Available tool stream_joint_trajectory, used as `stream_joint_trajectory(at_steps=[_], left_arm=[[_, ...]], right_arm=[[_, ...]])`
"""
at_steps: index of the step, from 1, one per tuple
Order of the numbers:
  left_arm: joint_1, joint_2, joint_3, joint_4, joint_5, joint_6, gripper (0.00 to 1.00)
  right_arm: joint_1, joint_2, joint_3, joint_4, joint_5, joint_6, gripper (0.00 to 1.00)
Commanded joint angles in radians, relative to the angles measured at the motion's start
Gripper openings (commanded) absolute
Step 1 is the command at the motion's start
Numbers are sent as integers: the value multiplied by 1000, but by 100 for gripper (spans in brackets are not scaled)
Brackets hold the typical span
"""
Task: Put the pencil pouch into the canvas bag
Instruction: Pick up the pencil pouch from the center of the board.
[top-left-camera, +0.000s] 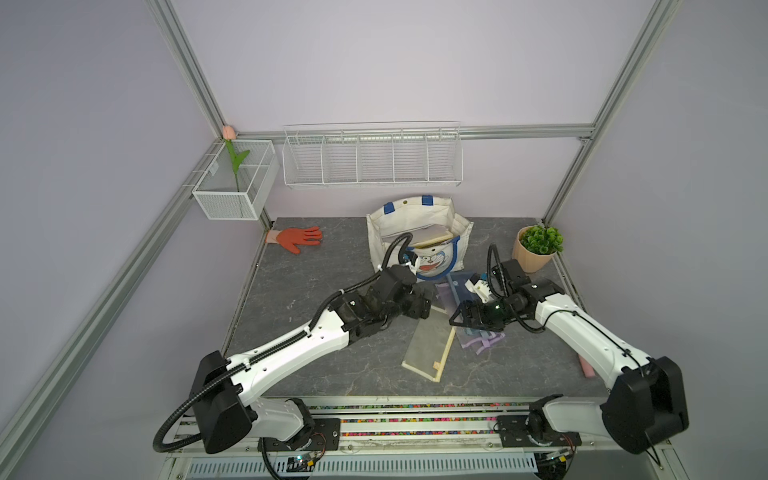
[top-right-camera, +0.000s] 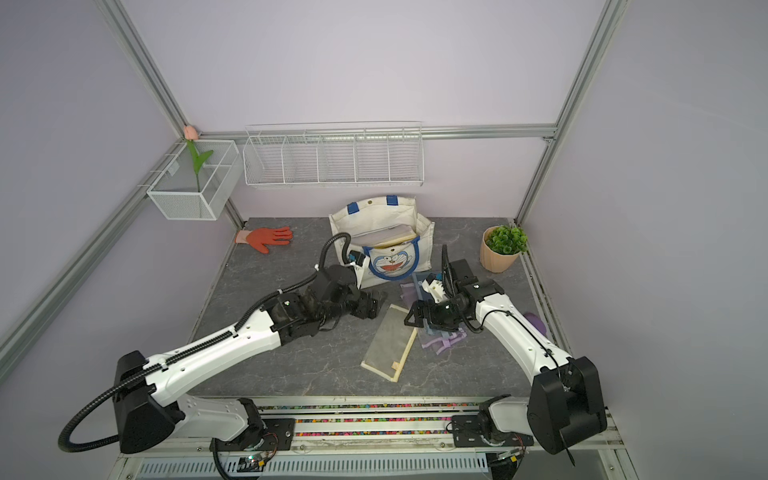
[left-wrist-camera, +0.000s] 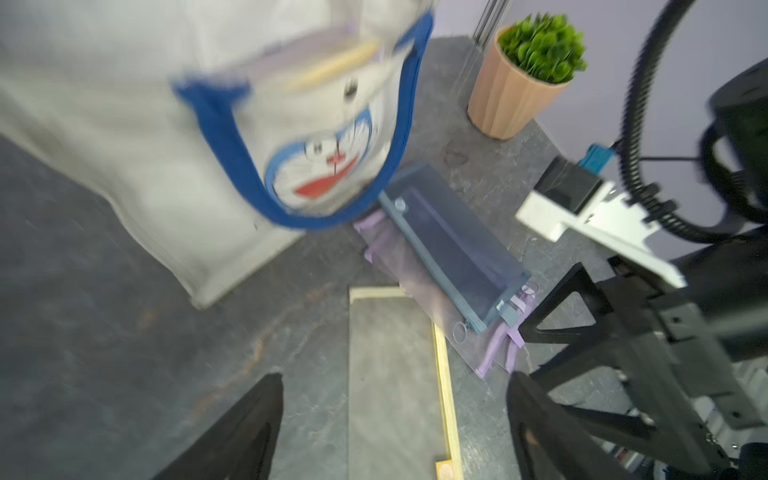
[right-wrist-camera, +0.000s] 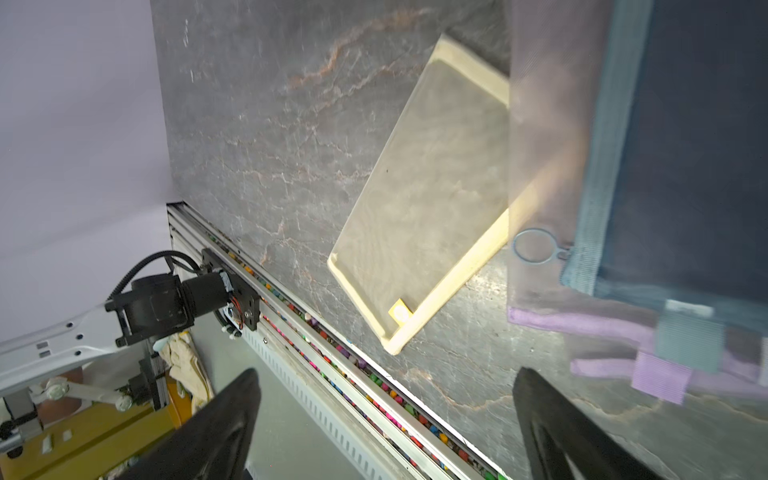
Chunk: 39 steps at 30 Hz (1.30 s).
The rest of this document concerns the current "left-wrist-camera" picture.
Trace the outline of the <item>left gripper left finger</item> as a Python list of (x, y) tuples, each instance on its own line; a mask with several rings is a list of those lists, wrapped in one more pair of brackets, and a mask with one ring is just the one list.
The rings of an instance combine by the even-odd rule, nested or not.
[(257, 382), (157, 479), (266, 479), (283, 417), (282, 376)]

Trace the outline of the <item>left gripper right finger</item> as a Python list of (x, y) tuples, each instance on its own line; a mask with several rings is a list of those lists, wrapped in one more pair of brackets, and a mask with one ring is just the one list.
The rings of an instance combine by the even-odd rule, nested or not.
[(522, 479), (633, 477), (528, 375), (511, 375), (506, 399)]

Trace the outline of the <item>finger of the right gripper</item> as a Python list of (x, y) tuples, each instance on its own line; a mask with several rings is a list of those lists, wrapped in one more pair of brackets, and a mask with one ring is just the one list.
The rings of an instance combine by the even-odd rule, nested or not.
[(669, 367), (670, 357), (655, 335), (534, 335), (529, 343), (565, 348), (531, 377), (545, 391), (600, 367), (622, 374), (635, 416), (578, 407), (565, 411), (592, 436), (659, 460), (693, 475), (709, 476), (729, 467), (729, 457), (693, 409)]
[(595, 281), (581, 263), (571, 267), (520, 327), (527, 343), (568, 345), (618, 338), (621, 280)]

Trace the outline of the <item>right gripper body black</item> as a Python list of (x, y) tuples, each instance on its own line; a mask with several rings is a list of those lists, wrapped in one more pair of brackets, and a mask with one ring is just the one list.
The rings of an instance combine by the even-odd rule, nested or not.
[[(766, 240), (720, 244), (675, 260), (687, 282), (681, 289), (619, 256), (609, 263), (621, 280), (618, 318), (626, 318), (624, 306), (640, 317), (619, 337), (657, 336), (694, 410), (706, 398), (733, 430), (766, 426), (766, 414), (734, 371), (739, 362), (767, 355)], [(729, 453), (699, 418), (730, 466)]]

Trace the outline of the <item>blue mesh pouch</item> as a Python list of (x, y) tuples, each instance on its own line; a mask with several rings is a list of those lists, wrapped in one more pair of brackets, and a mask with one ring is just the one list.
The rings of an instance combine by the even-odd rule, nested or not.
[(428, 164), (394, 175), (379, 202), (468, 326), (516, 326), (512, 299), (531, 273)]

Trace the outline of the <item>purple mesh pouch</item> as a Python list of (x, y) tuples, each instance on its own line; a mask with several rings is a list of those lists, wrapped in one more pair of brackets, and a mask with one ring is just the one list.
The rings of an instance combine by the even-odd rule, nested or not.
[(365, 259), (416, 300), (479, 378), (485, 378), (496, 365), (509, 374), (515, 370), (518, 354), (525, 347), (519, 328), (535, 308), (537, 284), (527, 282), (506, 304), (512, 325), (500, 318), (485, 332), (475, 333), (383, 211), (374, 211), (353, 228), (367, 244)]

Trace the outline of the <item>yellow mesh pouch bottom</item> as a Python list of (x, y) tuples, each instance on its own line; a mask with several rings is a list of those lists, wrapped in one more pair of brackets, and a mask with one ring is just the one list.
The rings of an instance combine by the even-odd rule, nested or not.
[(349, 290), (348, 476), (463, 476), (445, 336), (399, 287)]

